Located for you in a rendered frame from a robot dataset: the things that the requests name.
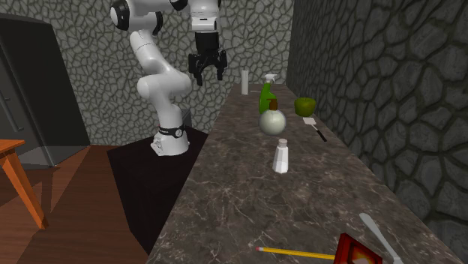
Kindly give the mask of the white salt shaker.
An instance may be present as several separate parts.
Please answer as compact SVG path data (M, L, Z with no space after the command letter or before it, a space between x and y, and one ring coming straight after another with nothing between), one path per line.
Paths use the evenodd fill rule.
M276 173L286 173L289 168L289 149L286 139L279 139L275 150L272 169Z

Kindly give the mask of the dark robot stand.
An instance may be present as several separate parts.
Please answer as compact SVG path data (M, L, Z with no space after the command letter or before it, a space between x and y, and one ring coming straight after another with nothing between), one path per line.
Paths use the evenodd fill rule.
M191 127L190 110L182 118L190 142L184 154L157 156L151 136L107 152L129 229L148 254L208 137Z

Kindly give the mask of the round white soap dispenser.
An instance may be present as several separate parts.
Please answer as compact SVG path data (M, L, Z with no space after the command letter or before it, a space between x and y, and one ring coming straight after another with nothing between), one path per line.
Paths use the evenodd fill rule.
M266 135L277 136L286 127L286 116L278 109L278 101L275 98L269 98L268 102L268 109L259 116L259 128Z

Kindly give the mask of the green apple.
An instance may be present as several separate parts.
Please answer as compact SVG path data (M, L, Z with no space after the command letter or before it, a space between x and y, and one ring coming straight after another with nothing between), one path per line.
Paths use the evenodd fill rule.
M294 101L295 114L301 117L309 117L314 113L317 102L310 97L298 97Z

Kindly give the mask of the orange wooden table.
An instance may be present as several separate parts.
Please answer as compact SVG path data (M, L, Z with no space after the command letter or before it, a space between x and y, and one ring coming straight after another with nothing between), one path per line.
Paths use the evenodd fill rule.
M48 227L47 219L15 150L25 143L19 139L0 139L0 167L10 179L34 222L41 230L45 230Z

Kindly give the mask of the silver knife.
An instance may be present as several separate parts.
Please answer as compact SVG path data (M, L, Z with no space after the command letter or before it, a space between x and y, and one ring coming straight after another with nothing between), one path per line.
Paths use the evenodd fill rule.
M363 223L369 228L369 230L378 238L378 240L382 243L384 248L389 252L391 257L393 258L393 264L404 264L402 259L398 256L396 251L381 233L379 227L377 226L373 218L366 213L360 213L359 217L361 218Z

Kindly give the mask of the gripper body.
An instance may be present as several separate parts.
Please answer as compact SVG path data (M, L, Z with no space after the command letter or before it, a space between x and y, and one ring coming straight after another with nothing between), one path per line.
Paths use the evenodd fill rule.
M206 56L205 67L214 66L215 56L220 50L219 34L215 32L196 32L196 49L197 54Z

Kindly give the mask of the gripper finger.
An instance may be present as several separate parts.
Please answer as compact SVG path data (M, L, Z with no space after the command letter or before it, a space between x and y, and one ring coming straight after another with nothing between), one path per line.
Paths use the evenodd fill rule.
M205 68L206 56L202 54L190 54L188 56L188 70L196 79L198 86L203 85L202 72Z
M225 50L218 50L214 57L214 66L217 68L217 79L222 80L225 69L227 68L227 53Z

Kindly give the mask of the yellow pencil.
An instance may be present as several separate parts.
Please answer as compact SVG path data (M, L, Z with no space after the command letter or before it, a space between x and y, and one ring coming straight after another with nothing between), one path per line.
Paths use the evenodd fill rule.
M324 259L324 260L335 259L335 255L331 255L331 254L311 253L311 252L304 252L304 251L297 251L297 250L285 250L285 249L277 249L277 248L271 248L271 247L256 247L256 251L266 252L266 253L271 253L271 254L285 254L285 255L299 256L299 257L310 257L310 258L317 258L317 259Z

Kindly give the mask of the red box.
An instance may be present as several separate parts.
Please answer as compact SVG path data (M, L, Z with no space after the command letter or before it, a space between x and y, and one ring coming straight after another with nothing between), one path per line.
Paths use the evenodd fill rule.
M333 264L383 264L383 258L347 233L341 233Z

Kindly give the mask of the dark grey refrigerator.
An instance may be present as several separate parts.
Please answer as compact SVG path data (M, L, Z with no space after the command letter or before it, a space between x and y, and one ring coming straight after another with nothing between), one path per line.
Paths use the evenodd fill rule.
M89 146L89 136L53 27L0 13L0 140L27 170L54 167Z

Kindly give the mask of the green spray bottle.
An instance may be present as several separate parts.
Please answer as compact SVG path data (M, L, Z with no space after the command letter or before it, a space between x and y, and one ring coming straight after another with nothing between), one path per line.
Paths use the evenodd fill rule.
M276 96L272 94L270 91L271 85L272 83L275 82L276 76L277 75L275 73L267 73L264 76L265 82L263 84L262 91L260 92L260 96L259 96L259 113L260 114L264 113L266 110L269 109L270 99L276 98Z

